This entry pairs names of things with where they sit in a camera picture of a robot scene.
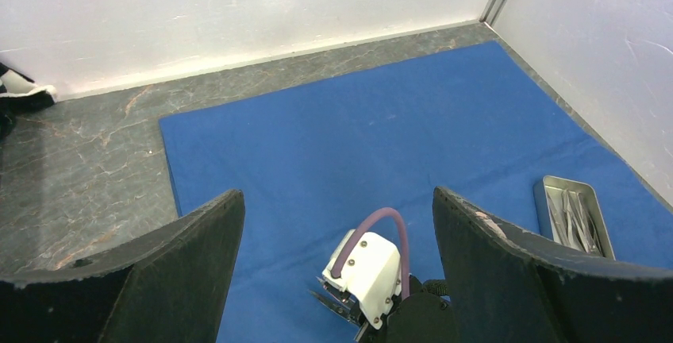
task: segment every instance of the blue mat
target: blue mat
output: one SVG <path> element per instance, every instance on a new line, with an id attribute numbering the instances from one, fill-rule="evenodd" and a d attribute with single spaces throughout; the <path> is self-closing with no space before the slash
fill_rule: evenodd
<path id="1" fill-rule="evenodd" d="M 181 215 L 230 188 L 245 194 L 220 342 L 352 339 L 355 327 L 306 289 L 319 289 L 315 276 L 347 230 L 382 206 L 406 220 L 412 273 L 443 278 L 431 210 L 439 185 L 539 233 L 533 184 L 543 175 L 587 182 L 617 258 L 673 268 L 671 215 L 495 42 L 160 126 Z M 392 221 L 375 229 L 397 242 Z"/>

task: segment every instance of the white panel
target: white panel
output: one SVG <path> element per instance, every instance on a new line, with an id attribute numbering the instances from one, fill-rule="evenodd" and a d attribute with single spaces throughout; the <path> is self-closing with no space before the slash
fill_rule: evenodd
<path id="1" fill-rule="evenodd" d="M 0 59 L 66 97 L 476 19 L 487 0 L 2 0 Z"/>
<path id="2" fill-rule="evenodd" d="M 673 203 L 673 0 L 508 0 L 494 28 Z"/>

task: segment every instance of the mauve cable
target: mauve cable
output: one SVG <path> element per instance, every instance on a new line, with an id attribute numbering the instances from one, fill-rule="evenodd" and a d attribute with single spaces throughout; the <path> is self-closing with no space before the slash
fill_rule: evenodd
<path id="1" fill-rule="evenodd" d="M 402 246 L 402 251 L 400 252 L 402 299 L 405 299 L 409 296 L 409 238 L 406 236 L 406 225 L 404 225 L 402 216 L 399 214 L 399 212 L 390 207 L 381 208 L 364 219 L 364 221 L 357 227 L 355 232 L 353 232 L 353 234 L 348 238 L 346 244 L 341 249 L 341 252 L 339 252 L 339 256 L 336 257 L 336 261 L 334 261 L 334 266 L 332 266 L 332 271 L 330 274 L 332 274 L 333 278 L 341 277 L 341 269 L 344 268 L 344 264 L 346 263 L 348 256 L 356 247 L 360 238 L 362 238 L 365 232 L 367 232 L 372 225 L 386 216 L 392 217 L 393 220 L 395 220 L 395 225 L 398 227 L 400 245 Z"/>

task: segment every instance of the metal tray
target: metal tray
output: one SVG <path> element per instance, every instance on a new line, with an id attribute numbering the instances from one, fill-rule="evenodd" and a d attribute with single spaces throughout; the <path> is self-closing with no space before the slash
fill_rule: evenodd
<path id="1" fill-rule="evenodd" d="M 586 207 L 588 217 L 594 223 L 598 243 L 601 247 L 602 255 L 606 258 L 614 258 L 614 251 L 612 244 L 610 244 L 610 237 L 606 224 L 603 221 L 601 207 L 598 205 L 598 198 L 596 192 L 589 184 L 575 182 L 574 180 L 563 179 L 556 176 L 545 176 L 533 188 L 533 195 L 535 197 L 535 205 L 537 209 L 537 218 L 540 223 L 540 233 L 559 244 L 570 246 L 573 249 L 582 250 L 583 248 L 576 237 L 565 237 L 559 234 L 557 230 L 562 225 L 555 222 L 554 214 L 550 210 L 549 202 L 553 204 L 553 209 L 556 212 L 556 217 L 562 216 L 563 213 L 563 191 L 568 190 L 568 194 L 577 199 L 577 196 L 582 197 L 583 204 Z"/>

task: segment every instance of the marble floor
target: marble floor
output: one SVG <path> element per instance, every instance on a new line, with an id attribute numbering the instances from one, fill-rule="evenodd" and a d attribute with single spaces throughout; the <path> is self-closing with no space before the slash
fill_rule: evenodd
<path id="1" fill-rule="evenodd" d="M 157 123 L 165 115 L 488 40 L 502 43 L 483 24 L 463 25 L 61 102 L 21 118 L 0 145 L 0 274 L 58 269 L 175 220 Z"/>

